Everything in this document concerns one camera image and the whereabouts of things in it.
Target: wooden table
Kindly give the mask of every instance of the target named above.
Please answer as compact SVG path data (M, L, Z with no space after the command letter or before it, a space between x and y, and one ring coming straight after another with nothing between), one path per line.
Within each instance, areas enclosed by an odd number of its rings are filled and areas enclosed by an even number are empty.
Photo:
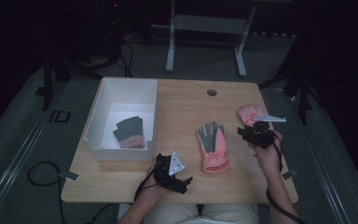
M216 90L209 96L207 90ZM236 110L242 105L265 108L258 87L245 82L158 79L156 156L177 154L186 166L176 177L193 176L185 194L169 192L163 203L267 203L265 177L254 152L237 134L243 127ZM231 166L220 174L201 169L202 155L196 130L216 120L226 128L227 156ZM287 171L283 159L282 173ZM67 180L62 199L73 203L131 203L153 162L96 161L80 139L70 171L80 175ZM292 202L297 201L292 179L284 180Z

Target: gray glove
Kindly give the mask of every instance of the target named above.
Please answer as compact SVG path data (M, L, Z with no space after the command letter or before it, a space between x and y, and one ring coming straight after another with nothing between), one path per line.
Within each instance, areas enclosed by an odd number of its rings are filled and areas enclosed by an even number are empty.
M132 117L124 119L117 124L118 129L113 134L120 143L121 148L141 148L144 147L144 128L142 119Z

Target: gray carpet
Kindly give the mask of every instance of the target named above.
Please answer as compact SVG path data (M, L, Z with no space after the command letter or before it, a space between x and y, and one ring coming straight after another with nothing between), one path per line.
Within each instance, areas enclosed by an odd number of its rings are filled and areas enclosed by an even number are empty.
M266 38L251 35L243 53L248 77L239 77L232 48L202 43L188 44L185 41L177 44L174 70L166 73L168 46L164 38L161 39L162 42L158 40L141 43L128 39L127 43L133 50L131 72L135 77L260 84L276 75L294 41L293 38L284 36ZM123 47L122 53L128 62L130 49ZM123 77L123 67L123 63L118 63L99 73L103 76ZM43 98L34 95L37 87L42 86L42 80L42 70L30 77L0 119L0 178L22 144L27 141L34 125L41 118L50 116L48 111L41 111ZM284 135L283 153L289 168L298 172L293 177L299 196L296 209L307 223L340 223L329 197L326 196L326 189L312 157L311 149L316 147L334 184L334 192L345 209L347 217L344 219L350 223L358 223L358 174L351 158L331 120L311 98L313 110L307 111L309 125L304 131L304 126L296 115L296 102L289 101L280 91L285 81L262 90L262 95L271 115L287 118L286 123L276 123L274 127ZM71 117L67 123L44 120L44 126L35 135L34 144L24 159L17 178L2 197L0 223L61 222L58 185L36 187L27 180L26 175L40 161L53 161L63 171L69 169L97 87L97 80L78 73L74 73L68 84L55 81L55 102L51 110L69 111ZM52 166L41 165L35 170L33 177L47 183L56 179L54 174ZM102 203L64 203L66 223L90 222L104 206L106 204ZM104 210L96 223L116 223L116 216L117 204ZM264 206L259 206L259 216L260 223L270 223L269 211Z

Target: pink glove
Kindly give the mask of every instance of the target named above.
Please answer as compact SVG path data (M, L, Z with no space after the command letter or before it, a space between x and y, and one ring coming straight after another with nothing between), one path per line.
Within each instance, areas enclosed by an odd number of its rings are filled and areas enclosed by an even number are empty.
M264 112L257 105L243 105L237 110L237 114L244 125L253 127L255 123L254 118L263 116Z
M230 159L226 157L227 143L224 127L217 127L216 121L203 125L197 130L203 155L202 170L206 173L221 173L228 169Z

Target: white plastic bin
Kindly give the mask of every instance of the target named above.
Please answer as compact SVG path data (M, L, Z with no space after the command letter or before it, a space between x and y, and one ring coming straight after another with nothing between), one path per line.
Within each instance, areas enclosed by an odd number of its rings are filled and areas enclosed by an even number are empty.
M153 79L105 77L101 80L89 127L84 136L97 161L155 159L158 82ZM144 148L120 148L113 131L117 123L138 116L143 120Z

